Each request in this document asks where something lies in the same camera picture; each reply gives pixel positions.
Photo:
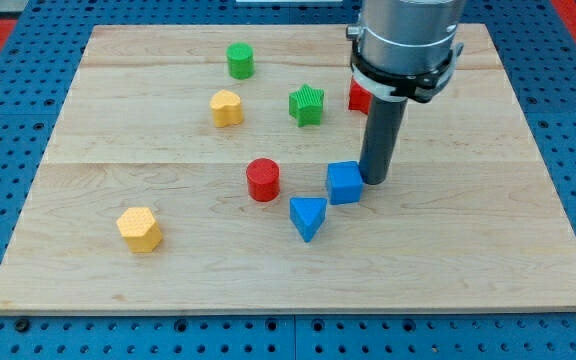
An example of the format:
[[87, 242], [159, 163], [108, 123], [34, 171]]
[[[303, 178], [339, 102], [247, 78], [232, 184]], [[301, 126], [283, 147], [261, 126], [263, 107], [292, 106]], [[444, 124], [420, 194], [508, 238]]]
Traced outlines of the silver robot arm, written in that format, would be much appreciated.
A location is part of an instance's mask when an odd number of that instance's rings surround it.
[[352, 41], [354, 80], [388, 102], [427, 103], [450, 81], [463, 45], [453, 42], [465, 0], [364, 0]]

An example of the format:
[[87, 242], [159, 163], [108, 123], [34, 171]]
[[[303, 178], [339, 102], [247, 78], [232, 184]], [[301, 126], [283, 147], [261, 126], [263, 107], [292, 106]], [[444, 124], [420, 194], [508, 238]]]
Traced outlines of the red block behind arm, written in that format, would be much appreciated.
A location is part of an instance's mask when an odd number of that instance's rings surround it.
[[372, 94], [359, 85], [355, 78], [350, 80], [348, 109], [351, 111], [359, 111], [364, 115], [369, 113], [370, 104], [372, 101]]

